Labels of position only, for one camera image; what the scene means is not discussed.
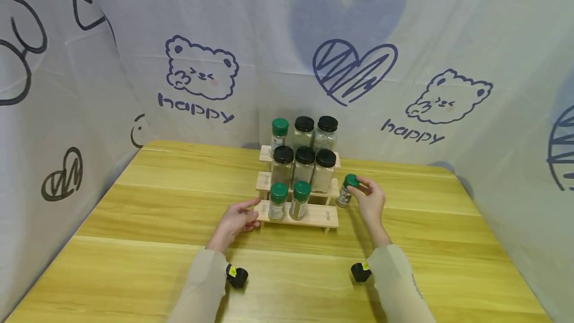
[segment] wooden shelf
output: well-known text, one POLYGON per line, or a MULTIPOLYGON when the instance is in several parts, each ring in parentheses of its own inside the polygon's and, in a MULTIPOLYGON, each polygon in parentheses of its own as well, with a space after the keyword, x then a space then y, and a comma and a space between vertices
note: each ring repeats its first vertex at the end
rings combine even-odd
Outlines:
MULTIPOLYGON (((255 186, 255 190, 259 192, 269 192, 271 190, 271 172, 263 172, 260 171, 257 175, 257 183, 255 186)), ((293 190, 291 188, 288 189, 289 193, 292 193, 293 190)), ((311 196, 313 197, 326 197, 328 198, 326 204, 328 205, 332 198, 339 197, 339 180, 334 178, 331 180, 331 186, 329 187, 329 192, 311 192, 311 196)))
MULTIPOLYGON (((335 168, 341 168, 341 160, 339 158, 339 153, 334 153, 337 157, 337 161, 335 162, 335 168)), ((262 145, 261 150, 259 152, 259 161, 261 162, 272 162, 271 158, 271 146, 269 145, 262 145)))
POLYGON ((308 203, 305 216, 303 216, 301 220, 295 221, 288 214, 288 210, 291 207, 291 202, 286 202, 286 213, 283 219, 279 222, 275 222, 269 220, 269 205, 271 205, 271 203, 264 199, 253 209, 256 212, 259 212, 259 217, 257 220, 261 222, 262 228, 265 226, 265 222, 286 225, 322 227, 325 229, 325 233, 329 232, 329 229, 331 228, 339 227, 339 216, 337 216, 337 207, 335 206, 312 205, 311 203, 308 203))

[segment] black lid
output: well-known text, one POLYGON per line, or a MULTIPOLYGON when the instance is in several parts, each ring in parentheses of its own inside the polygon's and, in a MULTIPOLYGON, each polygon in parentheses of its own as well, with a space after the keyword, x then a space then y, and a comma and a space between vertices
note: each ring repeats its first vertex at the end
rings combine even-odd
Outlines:
POLYGON ((301 146, 295 152, 295 160, 304 164, 313 163, 315 161, 315 152, 310 147, 301 146))
POLYGON ((293 162, 293 150, 289 146, 279 146, 273 152, 273 159, 279 163, 293 162))
POLYGON ((315 126, 315 121, 311 119, 309 116, 299 116, 295 120, 295 128, 303 133, 308 133, 309 131, 313 131, 313 127, 315 126))
POLYGON ((332 116, 321 116, 319 118, 319 122, 317 123, 317 127, 323 131, 327 131, 328 133, 332 133, 333 131, 337 131, 337 126, 339 122, 336 118, 332 116))
POLYGON ((317 164, 321 165, 322 167, 326 167, 326 168, 330 168, 333 167, 335 165, 335 162, 337 161, 337 157, 335 156, 335 154, 328 149, 322 149, 317 153, 317 156, 315 157, 315 161, 317 162, 317 164))

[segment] green cap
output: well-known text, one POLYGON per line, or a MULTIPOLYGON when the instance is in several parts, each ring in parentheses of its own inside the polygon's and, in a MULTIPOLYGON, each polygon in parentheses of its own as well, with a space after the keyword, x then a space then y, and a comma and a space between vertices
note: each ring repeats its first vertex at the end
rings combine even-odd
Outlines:
POLYGON ((287 136, 288 122, 286 119, 278 118, 271 122, 271 131, 273 136, 287 136))
POLYGON ((352 186, 357 187, 359 186, 359 181, 357 180, 357 176, 349 173, 349 175, 345 176, 345 181, 343 183, 343 187, 352 186))
POLYGON ((269 198, 273 203, 284 203, 287 200, 287 185, 282 182, 273 183, 269 198))
POLYGON ((311 194, 311 185, 305 181, 297 181, 293 186, 293 196, 299 201, 305 201, 311 194))

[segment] spice jar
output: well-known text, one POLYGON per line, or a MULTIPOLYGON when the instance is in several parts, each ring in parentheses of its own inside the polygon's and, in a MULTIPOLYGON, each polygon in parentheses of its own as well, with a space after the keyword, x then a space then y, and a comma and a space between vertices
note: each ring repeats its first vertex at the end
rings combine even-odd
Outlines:
POLYGON ((271 186, 269 201, 269 220, 281 221, 286 213, 287 186, 280 182, 274 183, 271 186))
POLYGON ((278 118, 271 122, 271 154, 279 146, 286 144, 288 122, 286 119, 278 118))
POLYGON ((280 182, 289 187, 291 181, 291 168, 293 167, 293 150, 289 146, 279 146, 273 153, 271 167, 271 185, 280 182))
POLYGON ((315 152, 307 146, 302 146, 295 152, 295 165, 293 168, 293 185, 297 181, 311 183, 315 162, 315 152))
POLYGON ((293 201, 288 210, 288 214, 295 221, 299 221, 305 216, 307 211, 307 202, 311 194, 311 186, 305 181, 297 181, 293 186, 293 201))
POLYGON ((320 150, 315 156, 315 169, 311 187, 313 192, 329 192, 331 179, 335 173, 335 161, 337 157, 331 150, 320 150))
POLYGON ((315 130, 313 150, 319 152, 321 149, 334 150, 337 143, 337 126, 339 122, 331 116, 321 116, 315 130))
POLYGON ((345 180, 343 181, 343 186, 341 186, 341 190, 339 191, 339 197, 337 197, 337 199, 335 200, 335 203, 337 204, 337 206, 339 206, 341 208, 347 208, 347 206, 349 205, 349 202, 351 202, 351 198, 353 197, 351 192, 349 192, 349 190, 347 190, 348 186, 352 186, 352 187, 358 187, 359 186, 359 181, 357 180, 357 177, 355 175, 353 175, 352 173, 349 173, 349 175, 345 176, 345 180))
POLYGON ((302 146, 311 147, 313 142, 313 128, 315 122, 309 116, 299 116, 295 120, 295 130, 293 132, 293 140, 291 142, 291 147, 297 150, 302 146))

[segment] light wood tabletop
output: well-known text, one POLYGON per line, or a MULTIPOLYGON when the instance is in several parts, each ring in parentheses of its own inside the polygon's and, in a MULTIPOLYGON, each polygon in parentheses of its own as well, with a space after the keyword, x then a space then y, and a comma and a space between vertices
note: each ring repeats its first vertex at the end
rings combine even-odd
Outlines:
MULTIPOLYGON (((165 322, 193 256, 234 202, 257 197, 256 150, 155 141, 144 146, 8 323, 165 322)), ((456 177, 438 167, 341 159, 335 175, 374 179, 383 222, 411 262, 437 322, 550 322, 456 177)), ((356 202, 339 228, 266 225, 238 236, 218 322, 385 322, 371 277, 350 267, 372 248, 356 202)))

